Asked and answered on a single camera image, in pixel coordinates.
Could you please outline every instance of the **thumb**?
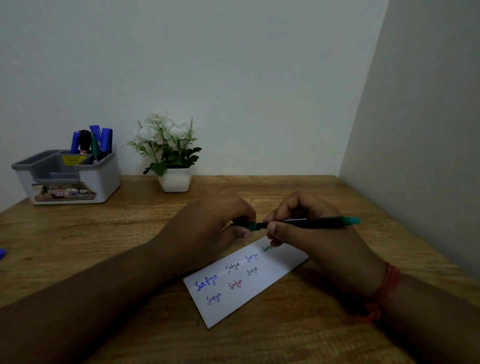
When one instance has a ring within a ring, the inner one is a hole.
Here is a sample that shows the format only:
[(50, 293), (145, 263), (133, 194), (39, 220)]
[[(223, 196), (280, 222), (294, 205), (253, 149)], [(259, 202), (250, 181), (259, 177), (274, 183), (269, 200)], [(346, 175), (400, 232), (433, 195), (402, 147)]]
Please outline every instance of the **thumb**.
[(309, 251), (315, 241), (312, 230), (297, 228), (284, 222), (272, 221), (268, 224), (267, 230), (282, 243), (294, 246), (304, 252)]
[(229, 248), (237, 239), (248, 239), (253, 237), (253, 234), (247, 228), (242, 226), (228, 226), (222, 230), (218, 236), (218, 246), (224, 251)]

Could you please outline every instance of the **gray pen holder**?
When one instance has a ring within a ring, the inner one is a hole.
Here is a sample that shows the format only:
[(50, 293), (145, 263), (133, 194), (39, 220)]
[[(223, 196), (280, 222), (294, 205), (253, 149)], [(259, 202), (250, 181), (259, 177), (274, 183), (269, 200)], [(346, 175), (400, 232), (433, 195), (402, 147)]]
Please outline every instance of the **gray pen holder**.
[(34, 205), (98, 204), (120, 186), (115, 153), (98, 163), (92, 155), (53, 149), (12, 164)]

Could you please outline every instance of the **flower pot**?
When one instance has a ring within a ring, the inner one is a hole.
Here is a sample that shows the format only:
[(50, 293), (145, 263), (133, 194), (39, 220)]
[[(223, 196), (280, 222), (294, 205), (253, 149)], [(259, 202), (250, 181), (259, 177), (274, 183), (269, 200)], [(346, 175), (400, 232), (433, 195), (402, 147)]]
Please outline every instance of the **flower pot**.
[(158, 181), (165, 192), (187, 192), (192, 179), (192, 168), (167, 169)]

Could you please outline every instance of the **desk surface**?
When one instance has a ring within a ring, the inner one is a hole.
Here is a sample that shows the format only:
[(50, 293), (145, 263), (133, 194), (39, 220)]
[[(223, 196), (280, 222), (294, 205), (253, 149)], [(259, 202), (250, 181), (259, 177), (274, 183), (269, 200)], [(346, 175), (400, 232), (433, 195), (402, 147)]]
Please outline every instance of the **desk surface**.
[[(154, 177), (124, 177), (100, 205), (32, 206), (0, 214), (0, 306), (148, 241), (185, 203), (235, 192), (261, 220), (295, 190), (358, 216), (367, 244), (404, 272), (480, 305), (480, 286), (423, 240), (333, 176), (195, 176), (189, 192), (166, 194)], [(264, 232), (255, 232), (251, 241)], [(226, 256), (241, 246), (226, 251)], [(88, 363), (411, 363), (393, 334), (359, 324), (350, 300), (307, 261), (207, 330), (182, 280), (159, 289)]]

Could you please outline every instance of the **red thread bracelet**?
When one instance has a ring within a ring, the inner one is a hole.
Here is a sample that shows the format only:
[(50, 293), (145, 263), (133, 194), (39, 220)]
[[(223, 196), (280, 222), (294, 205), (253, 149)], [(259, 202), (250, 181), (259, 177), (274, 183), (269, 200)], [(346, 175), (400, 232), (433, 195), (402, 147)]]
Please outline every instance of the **red thread bracelet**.
[(400, 270), (396, 266), (387, 263), (386, 271), (384, 280), (382, 280), (378, 289), (365, 302), (365, 308), (369, 312), (368, 316), (356, 315), (357, 319), (364, 324), (371, 324), (380, 318), (381, 314), (378, 304), (388, 296), (400, 280)]

